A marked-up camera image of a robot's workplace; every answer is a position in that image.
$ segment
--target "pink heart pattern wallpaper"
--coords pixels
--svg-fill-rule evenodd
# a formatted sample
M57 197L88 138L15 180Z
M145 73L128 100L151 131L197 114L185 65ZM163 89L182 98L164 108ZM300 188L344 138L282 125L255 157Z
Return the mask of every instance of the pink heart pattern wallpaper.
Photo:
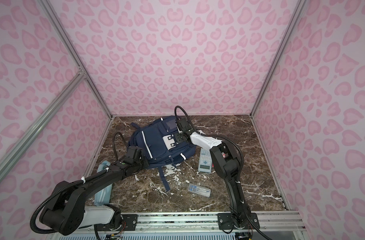
M57 183L81 179L107 123L87 83L81 82L1 182L0 240L45 236L31 231L31 214Z
M297 0L52 0L113 114L248 114Z
M255 120L311 239L365 239L365 1L310 1Z
M77 71L35 0L0 1L0 159Z

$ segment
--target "pink wall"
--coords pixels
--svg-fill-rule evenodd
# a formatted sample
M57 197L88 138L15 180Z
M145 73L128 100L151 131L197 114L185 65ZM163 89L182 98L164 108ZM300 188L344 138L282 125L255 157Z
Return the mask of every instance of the pink wall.
M34 0L0 1L0 159L75 72Z
M297 0L53 0L113 114L250 113Z
M0 240L37 240L32 212L63 180L81 179L107 124L82 82L0 184Z
M312 239L365 239L365 1L310 2L255 120Z

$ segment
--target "calculator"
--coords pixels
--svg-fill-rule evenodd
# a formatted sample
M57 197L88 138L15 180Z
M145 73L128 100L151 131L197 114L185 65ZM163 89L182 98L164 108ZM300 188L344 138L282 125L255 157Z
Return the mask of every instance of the calculator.
M211 153L206 151L204 148L201 148L200 151L200 159L199 159L199 172L212 172L212 157Z

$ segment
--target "black mounting plate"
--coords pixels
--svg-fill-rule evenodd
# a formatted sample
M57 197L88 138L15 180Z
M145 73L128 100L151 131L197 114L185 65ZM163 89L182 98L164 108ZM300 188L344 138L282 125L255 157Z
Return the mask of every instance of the black mounting plate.
M137 224L137 214L122 214L121 216L123 221L125 221L124 231L134 231ZM97 224L97 231L110 231L110 229L108 229L105 224Z
M253 213L251 213L251 215L249 217L252 220L253 225L255 225L255 227L257 229L260 229L260 223L259 223L259 220L257 218L257 214L253 212ZM217 222L219 224L219 229L220 230L222 230L222 229L230 230L232 228L234 229L231 213L217 214Z

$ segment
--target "calculator screen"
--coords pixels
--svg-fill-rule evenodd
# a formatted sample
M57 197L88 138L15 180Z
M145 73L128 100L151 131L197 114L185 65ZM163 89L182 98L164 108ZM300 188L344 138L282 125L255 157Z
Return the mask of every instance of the calculator screen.
M210 169L210 166L200 165L201 168Z

